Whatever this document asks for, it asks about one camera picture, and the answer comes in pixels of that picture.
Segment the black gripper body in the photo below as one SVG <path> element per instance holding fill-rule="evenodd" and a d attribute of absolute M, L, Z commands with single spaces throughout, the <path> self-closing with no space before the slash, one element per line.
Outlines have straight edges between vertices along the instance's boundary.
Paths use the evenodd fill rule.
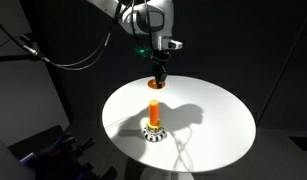
<path fill-rule="evenodd" d="M 144 47 L 139 44 L 135 52 L 143 57 L 149 57 L 153 62 L 155 75 L 166 74 L 165 64 L 171 57 L 171 51 L 180 50 L 183 43 L 173 40 L 168 36 L 156 36 L 152 38 L 152 46 Z"/>

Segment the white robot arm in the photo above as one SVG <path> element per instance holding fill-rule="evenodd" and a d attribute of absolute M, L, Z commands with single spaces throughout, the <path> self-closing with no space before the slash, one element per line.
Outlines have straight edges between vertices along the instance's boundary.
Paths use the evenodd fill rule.
<path fill-rule="evenodd" d="M 170 58 L 171 50 L 179 50 L 183 43 L 172 38 L 174 24 L 173 0 L 143 0 L 135 4 L 124 5 L 120 0 L 86 0 L 114 19 L 134 38 L 148 35 L 150 51 L 144 51 L 153 61 L 155 77 L 154 87 L 160 89 L 167 77 L 165 63 Z"/>

